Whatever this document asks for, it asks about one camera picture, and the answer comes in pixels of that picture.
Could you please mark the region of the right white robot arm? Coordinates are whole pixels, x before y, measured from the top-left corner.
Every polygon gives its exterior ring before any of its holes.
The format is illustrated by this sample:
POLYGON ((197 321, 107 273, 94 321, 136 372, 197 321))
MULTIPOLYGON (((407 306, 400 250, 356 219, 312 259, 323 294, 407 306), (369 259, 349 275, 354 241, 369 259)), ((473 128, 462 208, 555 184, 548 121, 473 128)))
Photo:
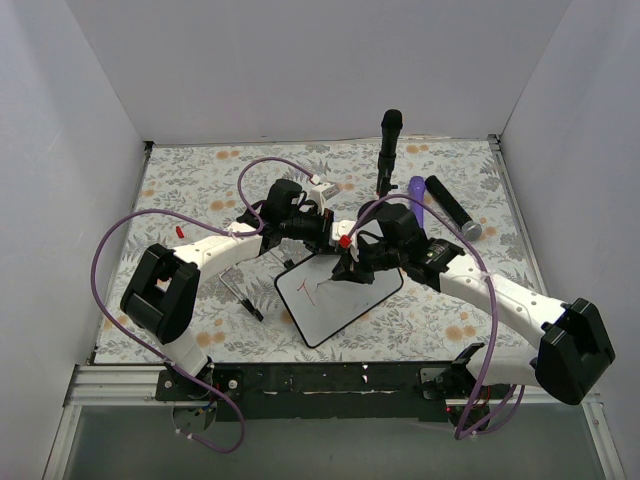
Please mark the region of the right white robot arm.
POLYGON ((519 384, 577 405, 615 360, 595 304, 563 302, 490 275, 469 248, 428 237, 402 204, 372 202, 358 220, 334 223, 330 240, 341 254, 333 280, 370 284, 376 272, 401 268, 414 282, 471 304, 528 342, 523 358, 489 365, 479 357, 487 347, 461 354, 452 364, 452 383, 464 397, 488 385, 519 384))

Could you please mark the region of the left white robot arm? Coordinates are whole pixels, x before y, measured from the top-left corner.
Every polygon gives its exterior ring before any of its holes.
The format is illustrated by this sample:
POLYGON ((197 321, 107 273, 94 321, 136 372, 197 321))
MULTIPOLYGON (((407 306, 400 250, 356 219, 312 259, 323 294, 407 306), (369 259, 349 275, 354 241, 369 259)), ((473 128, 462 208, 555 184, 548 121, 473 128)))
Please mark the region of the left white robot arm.
POLYGON ((334 214, 325 202, 339 193, 319 183, 308 193, 277 180, 267 199, 253 204, 222 234, 175 248, 154 244, 144 252, 120 302, 120 309, 146 331, 163 358, 182 370, 178 387, 193 400, 205 398, 213 377, 210 358, 189 328, 199 286, 235 265, 257 258, 284 239, 314 252, 333 252, 334 214))

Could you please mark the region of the small black-framed whiteboard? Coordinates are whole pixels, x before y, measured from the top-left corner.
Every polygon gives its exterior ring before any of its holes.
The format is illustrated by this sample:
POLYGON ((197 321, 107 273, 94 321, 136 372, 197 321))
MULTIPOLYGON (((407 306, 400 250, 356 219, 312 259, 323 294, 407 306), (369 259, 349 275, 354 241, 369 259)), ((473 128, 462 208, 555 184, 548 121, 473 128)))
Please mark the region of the small black-framed whiteboard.
POLYGON ((337 255, 312 254, 274 279, 274 287, 304 344, 312 349, 383 303, 404 285, 398 269, 375 274, 370 285, 331 281, 316 285, 332 273, 337 255))

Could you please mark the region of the white red-capped marker pen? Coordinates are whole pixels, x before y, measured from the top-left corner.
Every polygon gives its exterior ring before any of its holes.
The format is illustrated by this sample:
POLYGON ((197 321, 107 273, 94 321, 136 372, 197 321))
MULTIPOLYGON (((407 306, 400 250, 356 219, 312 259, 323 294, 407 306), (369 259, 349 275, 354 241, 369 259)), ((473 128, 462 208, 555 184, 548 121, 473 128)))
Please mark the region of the white red-capped marker pen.
POLYGON ((320 282, 317 283, 316 285, 316 291, 323 285, 331 282, 333 280, 333 275, 329 275, 326 279, 321 280, 320 282))

